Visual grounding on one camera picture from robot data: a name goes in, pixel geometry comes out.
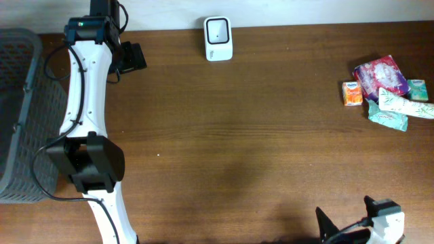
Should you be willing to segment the teal packet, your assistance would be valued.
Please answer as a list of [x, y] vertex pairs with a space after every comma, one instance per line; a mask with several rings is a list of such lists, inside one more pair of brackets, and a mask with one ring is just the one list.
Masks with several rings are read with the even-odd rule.
[[367, 100], [367, 103], [370, 121], [399, 131], [407, 131], [408, 117], [406, 115], [380, 110], [379, 105], [373, 100]]

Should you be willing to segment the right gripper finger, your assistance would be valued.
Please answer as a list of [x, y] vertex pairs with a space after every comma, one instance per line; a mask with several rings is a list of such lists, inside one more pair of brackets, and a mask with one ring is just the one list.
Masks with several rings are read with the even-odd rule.
[[374, 204], [373, 198], [366, 195], [363, 198], [363, 201], [366, 205], [367, 216], [368, 217], [376, 217], [376, 206]]
[[339, 229], [320, 207], [316, 207], [315, 213], [319, 225], [319, 240], [324, 243], [330, 237], [333, 237], [335, 234], [337, 234]]

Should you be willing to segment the orange tissue pack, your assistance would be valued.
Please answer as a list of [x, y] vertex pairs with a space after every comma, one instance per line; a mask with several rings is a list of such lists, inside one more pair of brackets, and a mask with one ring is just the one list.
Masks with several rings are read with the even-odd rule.
[[363, 103], [361, 86], [356, 81], [342, 84], [342, 96], [345, 106], [359, 106]]

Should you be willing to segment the white tube with cork cap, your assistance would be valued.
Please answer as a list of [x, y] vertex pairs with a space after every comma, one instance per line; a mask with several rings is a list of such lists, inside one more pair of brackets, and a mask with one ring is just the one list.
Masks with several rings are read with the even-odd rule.
[[378, 105], [380, 110], [433, 119], [433, 104], [410, 101], [382, 87], [378, 91]]

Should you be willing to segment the red purple tissue pack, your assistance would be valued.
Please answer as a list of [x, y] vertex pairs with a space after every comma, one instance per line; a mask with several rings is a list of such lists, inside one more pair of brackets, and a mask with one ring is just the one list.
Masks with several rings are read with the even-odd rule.
[[380, 88], [398, 96], [406, 95], [411, 90], [392, 55], [355, 67], [353, 76], [361, 85], [363, 97], [375, 102], [378, 101]]

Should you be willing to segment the green white tissue pack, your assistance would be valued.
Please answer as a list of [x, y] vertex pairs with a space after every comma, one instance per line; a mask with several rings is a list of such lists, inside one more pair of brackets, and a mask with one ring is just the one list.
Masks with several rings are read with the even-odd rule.
[[426, 83], [424, 80], [421, 79], [409, 79], [408, 80], [409, 85], [409, 92], [408, 92], [408, 98], [413, 101], [417, 102], [427, 102], [428, 92]]

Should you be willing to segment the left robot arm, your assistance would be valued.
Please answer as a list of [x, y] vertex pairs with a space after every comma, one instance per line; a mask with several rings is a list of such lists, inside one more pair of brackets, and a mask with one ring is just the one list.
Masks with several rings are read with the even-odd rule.
[[141, 46], [120, 40], [126, 13], [118, 1], [91, 1], [88, 15], [64, 27], [71, 68], [66, 112], [59, 136], [42, 148], [83, 195], [71, 201], [89, 203], [104, 243], [139, 242], [122, 196], [125, 156], [108, 138], [104, 113], [108, 76], [147, 67]]

